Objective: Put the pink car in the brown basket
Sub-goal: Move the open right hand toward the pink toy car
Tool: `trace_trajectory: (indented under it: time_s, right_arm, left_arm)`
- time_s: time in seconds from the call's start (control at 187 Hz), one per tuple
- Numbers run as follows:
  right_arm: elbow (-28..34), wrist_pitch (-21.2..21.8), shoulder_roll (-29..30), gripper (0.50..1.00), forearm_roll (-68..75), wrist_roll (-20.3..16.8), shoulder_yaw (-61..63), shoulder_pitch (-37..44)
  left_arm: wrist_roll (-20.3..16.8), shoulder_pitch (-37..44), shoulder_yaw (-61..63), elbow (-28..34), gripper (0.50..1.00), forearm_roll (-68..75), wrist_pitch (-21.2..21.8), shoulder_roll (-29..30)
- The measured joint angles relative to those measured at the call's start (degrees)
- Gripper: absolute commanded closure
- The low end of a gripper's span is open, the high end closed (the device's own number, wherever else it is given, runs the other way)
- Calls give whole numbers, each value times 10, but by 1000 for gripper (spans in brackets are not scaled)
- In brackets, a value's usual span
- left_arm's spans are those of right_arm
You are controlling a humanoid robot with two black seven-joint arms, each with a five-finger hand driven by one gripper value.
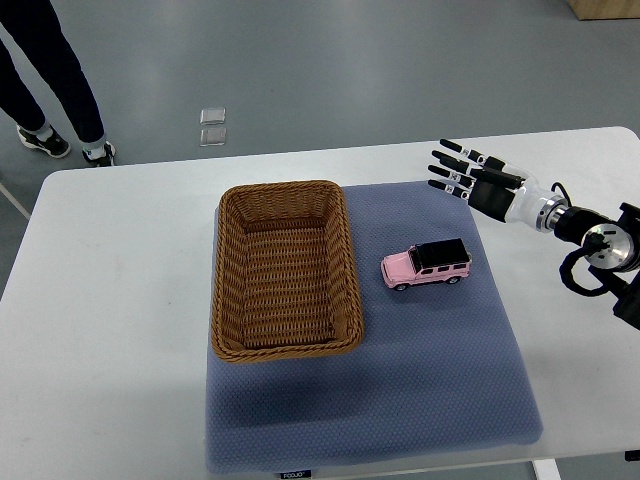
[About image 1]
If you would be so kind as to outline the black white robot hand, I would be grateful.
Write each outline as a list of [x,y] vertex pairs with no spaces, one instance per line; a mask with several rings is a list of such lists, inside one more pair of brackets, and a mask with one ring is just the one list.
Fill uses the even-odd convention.
[[[535,178],[526,177],[525,170],[448,139],[440,139],[439,144],[465,160],[433,150],[432,156],[450,170],[436,165],[429,165],[428,170],[454,182],[429,179],[430,187],[468,200],[471,208],[499,222],[521,222],[537,231],[551,230],[554,194],[540,187]],[[479,169],[479,163],[484,163],[484,169]],[[461,173],[470,173],[471,177]]]

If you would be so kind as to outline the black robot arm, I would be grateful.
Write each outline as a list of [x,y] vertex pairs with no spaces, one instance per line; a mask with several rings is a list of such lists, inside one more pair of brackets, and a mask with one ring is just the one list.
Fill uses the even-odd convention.
[[559,182],[545,189],[528,172],[497,157],[448,139],[439,144],[443,149],[432,152],[438,163],[429,170],[440,178],[430,186],[493,220],[522,223],[576,245],[559,267],[564,286],[590,298],[613,294],[614,316],[639,327],[639,278],[619,277],[639,271],[638,207],[621,204],[621,215],[613,220],[575,205]]

